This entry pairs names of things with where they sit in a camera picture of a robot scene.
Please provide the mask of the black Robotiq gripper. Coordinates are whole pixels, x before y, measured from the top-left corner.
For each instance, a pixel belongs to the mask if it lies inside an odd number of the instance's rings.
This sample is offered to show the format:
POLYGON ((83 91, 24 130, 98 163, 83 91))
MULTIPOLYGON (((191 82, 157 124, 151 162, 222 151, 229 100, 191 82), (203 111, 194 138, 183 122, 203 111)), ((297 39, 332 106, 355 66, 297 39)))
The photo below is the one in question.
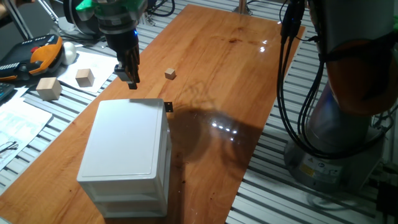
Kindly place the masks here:
POLYGON ((126 82, 130 90, 137 89, 139 78, 139 39, 136 29, 131 29, 119 34, 105 34, 108 47, 116 52, 119 62, 114 68, 114 73, 122 82, 126 82))

